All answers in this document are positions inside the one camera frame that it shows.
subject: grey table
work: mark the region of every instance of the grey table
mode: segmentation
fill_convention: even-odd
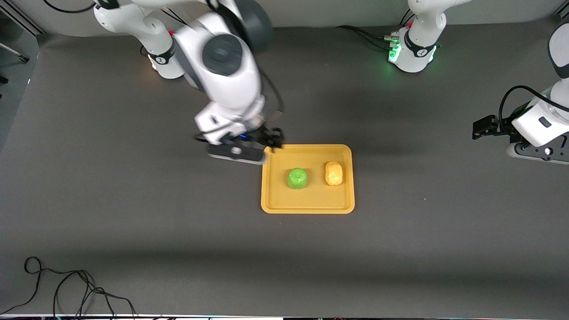
[[[38,255],[147,314],[566,319],[568,168],[471,140],[507,89],[557,81],[554,27],[449,26],[417,75],[348,30],[276,30],[258,62],[288,142],[352,148],[356,209],[339,216],[264,213],[261,168],[205,155],[191,136],[207,98],[134,38],[43,38],[0,156],[0,305],[31,294]],[[59,279],[16,311],[49,313]],[[64,312],[82,288],[64,287]]]

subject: yellow object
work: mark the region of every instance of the yellow object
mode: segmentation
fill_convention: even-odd
[[[330,161],[326,163],[326,182],[330,186],[339,186],[344,180],[344,170],[342,170],[342,165],[336,161]]]
[[[282,149],[265,149],[261,207],[268,214],[348,214],[356,200],[352,151],[346,145],[284,145]],[[329,186],[325,179],[326,163],[337,162],[344,171],[344,183]],[[303,168],[308,184],[302,189],[288,186],[288,174]]]

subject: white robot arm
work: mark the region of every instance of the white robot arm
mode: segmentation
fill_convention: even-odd
[[[444,12],[472,0],[408,0],[409,9],[416,15],[413,25],[392,32],[389,39],[392,51],[389,62],[399,69],[416,73],[432,61],[436,42],[447,26]]]
[[[561,80],[541,94],[523,85],[513,87],[504,96],[498,117],[488,116],[474,123],[472,138],[509,135],[508,155],[569,165],[568,48],[569,18],[558,26],[548,43],[549,57]],[[536,98],[502,118],[504,102],[520,88]]]
[[[209,155],[262,163],[265,146],[282,147],[282,131],[267,129],[262,113],[265,97],[253,53],[268,47],[273,31],[257,2],[200,0],[213,12],[182,27],[172,39],[163,24],[146,15],[162,6],[196,0],[105,0],[114,2],[110,6],[96,1],[97,20],[108,30],[136,36],[160,75],[183,75],[208,95],[210,103],[195,120],[203,137],[198,140],[208,142]],[[249,145],[254,142],[262,148]]]

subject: green ball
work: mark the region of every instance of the green ball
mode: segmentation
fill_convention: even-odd
[[[293,189],[302,189],[308,183],[308,174],[304,169],[294,168],[288,174],[288,186]]]

